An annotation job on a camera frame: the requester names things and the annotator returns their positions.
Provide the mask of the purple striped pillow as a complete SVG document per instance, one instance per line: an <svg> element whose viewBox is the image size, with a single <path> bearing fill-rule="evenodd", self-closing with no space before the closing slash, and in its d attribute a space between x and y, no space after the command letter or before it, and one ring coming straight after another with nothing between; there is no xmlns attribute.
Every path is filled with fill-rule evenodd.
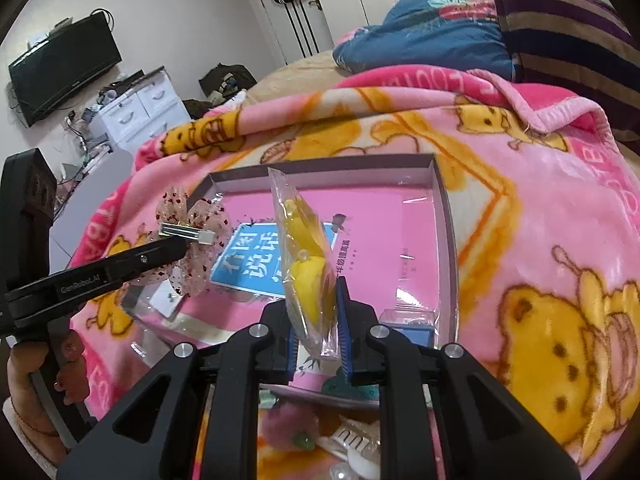
<svg viewBox="0 0 640 480"><path fill-rule="evenodd" d="M639 46L601 0L495 0L515 79L573 91L603 108L617 142L639 151Z"/></svg>

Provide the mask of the grey cardboard box tray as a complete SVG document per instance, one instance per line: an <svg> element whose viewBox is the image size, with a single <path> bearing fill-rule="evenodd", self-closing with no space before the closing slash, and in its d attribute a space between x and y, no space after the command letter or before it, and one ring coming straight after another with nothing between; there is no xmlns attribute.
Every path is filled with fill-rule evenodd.
<svg viewBox="0 0 640 480"><path fill-rule="evenodd" d="M457 339L454 222L433 156L303 160L281 170L322 220L352 298L424 346ZM132 286L122 305L160 339L203 347L257 322L283 286L267 168L210 174L194 197L221 200L232 225L204 292L181 298L165 282Z"/></svg>

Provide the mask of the yellow earrings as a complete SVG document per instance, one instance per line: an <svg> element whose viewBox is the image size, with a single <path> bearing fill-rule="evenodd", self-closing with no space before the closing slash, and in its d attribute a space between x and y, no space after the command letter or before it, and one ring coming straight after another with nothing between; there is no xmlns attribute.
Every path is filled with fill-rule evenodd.
<svg viewBox="0 0 640 480"><path fill-rule="evenodd" d="M299 343L317 360L336 360L336 275L318 214L281 170L270 168L284 300Z"/></svg>

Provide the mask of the pink dotted bow hair clip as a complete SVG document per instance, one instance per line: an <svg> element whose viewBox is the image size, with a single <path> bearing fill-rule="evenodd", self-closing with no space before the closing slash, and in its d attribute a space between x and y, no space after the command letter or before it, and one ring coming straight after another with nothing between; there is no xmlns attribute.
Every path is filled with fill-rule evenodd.
<svg viewBox="0 0 640 480"><path fill-rule="evenodd" d="M168 188L156 208L157 230L148 238L156 242L177 237L186 243L186 254L176 262L146 271L132 284L168 281L181 297L195 297L206 289L210 271L229 244L233 228L221 193L198 198L192 206L188 198L183 188Z"/></svg>

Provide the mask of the pink bear fleece blanket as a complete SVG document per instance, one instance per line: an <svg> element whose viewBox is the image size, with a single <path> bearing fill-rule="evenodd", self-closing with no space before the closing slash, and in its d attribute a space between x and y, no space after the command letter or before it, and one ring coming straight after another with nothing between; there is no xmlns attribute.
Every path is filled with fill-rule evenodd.
<svg viewBox="0 0 640 480"><path fill-rule="evenodd" d="M72 265L147 242L163 192L210 174L409 154L449 196L462 344L594 478L639 406L639 181L570 90L401 65L214 108L140 146Z"/></svg>

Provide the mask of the silver hair clip pink pompom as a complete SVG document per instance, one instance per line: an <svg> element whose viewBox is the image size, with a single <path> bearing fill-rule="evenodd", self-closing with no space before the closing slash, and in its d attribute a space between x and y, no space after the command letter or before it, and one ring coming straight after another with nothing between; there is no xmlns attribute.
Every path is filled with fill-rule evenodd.
<svg viewBox="0 0 640 480"><path fill-rule="evenodd" d="M279 402L262 411L259 433L280 451L311 451L319 437L318 417L308 404Z"/></svg>

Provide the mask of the black bag on floor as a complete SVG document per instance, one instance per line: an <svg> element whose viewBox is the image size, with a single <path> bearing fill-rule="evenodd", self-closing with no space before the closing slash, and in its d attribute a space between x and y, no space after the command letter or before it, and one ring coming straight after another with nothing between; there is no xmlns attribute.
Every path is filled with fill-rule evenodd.
<svg viewBox="0 0 640 480"><path fill-rule="evenodd" d="M206 96L218 92L225 100L228 100L241 90L254 87L257 80L244 65L218 63L198 83Z"/></svg>

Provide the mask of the blue quilt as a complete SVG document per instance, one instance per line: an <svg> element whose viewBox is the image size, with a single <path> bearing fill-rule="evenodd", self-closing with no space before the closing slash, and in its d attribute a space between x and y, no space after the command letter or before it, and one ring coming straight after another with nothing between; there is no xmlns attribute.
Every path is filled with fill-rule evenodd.
<svg viewBox="0 0 640 480"><path fill-rule="evenodd" d="M400 0L379 25L355 29L332 52L352 74L395 65L488 70L506 80L515 66L492 0Z"/></svg>

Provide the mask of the black wall television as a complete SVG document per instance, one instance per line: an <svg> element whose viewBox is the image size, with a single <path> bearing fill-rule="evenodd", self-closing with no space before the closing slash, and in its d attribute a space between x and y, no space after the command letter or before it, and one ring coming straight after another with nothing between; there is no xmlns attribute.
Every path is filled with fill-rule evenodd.
<svg viewBox="0 0 640 480"><path fill-rule="evenodd" d="M24 122L32 126L46 118L121 60L102 12L57 30L9 66Z"/></svg>

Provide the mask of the white drawer cabinet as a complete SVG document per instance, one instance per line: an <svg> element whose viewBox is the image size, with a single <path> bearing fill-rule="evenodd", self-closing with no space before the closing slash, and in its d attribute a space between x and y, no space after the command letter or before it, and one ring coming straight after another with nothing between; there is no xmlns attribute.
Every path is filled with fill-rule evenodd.
<svg viewBox="0 0 640 480"><path fill-rule="evenodd" d="M131 155L151 139L191 118L163 67L146 74L117 99L101 107L89 122L98 138Z"/></svg>

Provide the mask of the pearl hair claw clip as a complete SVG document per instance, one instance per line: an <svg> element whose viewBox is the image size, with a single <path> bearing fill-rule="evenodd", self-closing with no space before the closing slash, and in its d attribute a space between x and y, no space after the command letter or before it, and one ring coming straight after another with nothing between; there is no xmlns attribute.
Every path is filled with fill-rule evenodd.
<svg viewBox="0 0 640 480"><path fill-rule="evenodd" d="M381 429L378 420L368 424L341 416L341 425L329 437L318 437L316 445L341 461L338 478L381 478Z"/></svg>

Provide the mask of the small blue jewelry box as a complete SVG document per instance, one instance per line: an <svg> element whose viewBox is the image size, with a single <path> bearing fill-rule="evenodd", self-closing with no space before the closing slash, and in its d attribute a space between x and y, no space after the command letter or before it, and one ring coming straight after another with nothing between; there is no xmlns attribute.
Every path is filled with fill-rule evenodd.
<svg viewBox="0 0 640 480"><path fill-rule="evenodd" d="M436 339L437 316L434 312L416 308L387 309L378 318L406 336L413 344L433 348Z"/></svg>

